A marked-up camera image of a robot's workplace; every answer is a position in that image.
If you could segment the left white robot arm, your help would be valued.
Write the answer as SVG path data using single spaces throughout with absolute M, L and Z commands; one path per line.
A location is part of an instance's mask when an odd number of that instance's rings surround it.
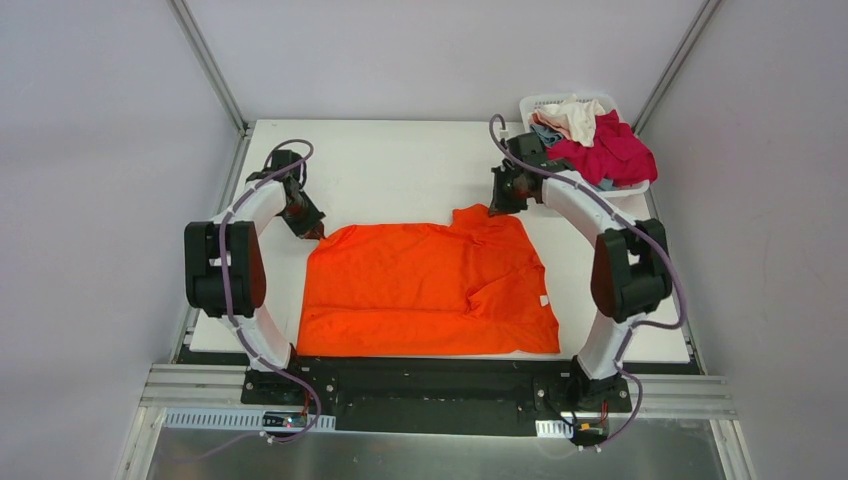
M 325 236 L 325 215 L 305 191 L 310 156 L 292 150 L 292 144 L 287 140 L 275 146 L 222 212 L 189 223 L 183 233 L 189 305 L 218 319 L 234 335 L 252 369 L 271 372 L 266 389 L 286 405 L 303 396 L 305 378 L 288 367 L 295 348 L 266 305 L 259 238 L 274 219 L 298 239 Z

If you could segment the orange t shirt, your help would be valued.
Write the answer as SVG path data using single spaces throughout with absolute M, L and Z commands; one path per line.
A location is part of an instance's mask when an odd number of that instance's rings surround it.
M 351 225 L 310 254 L 297 350 L 330 357 L 556 354 L 545 267 L 483 205 L 447 225 Z

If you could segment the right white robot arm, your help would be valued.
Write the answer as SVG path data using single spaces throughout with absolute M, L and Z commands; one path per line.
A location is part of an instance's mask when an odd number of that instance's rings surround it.
M 517 214 L 534 200 L 567 220 L 594 249 L 590 293 L 597 315 L 567 384 L 573 405 L 593 409 L 607 397 L 604 380 L 620 374 L 634 325 L 672 293 L 665 228 L 635 219 L 577 171 L 550 160 L 535 134 L 493 139 L 504 158 L 492 170 L 490 214 Z

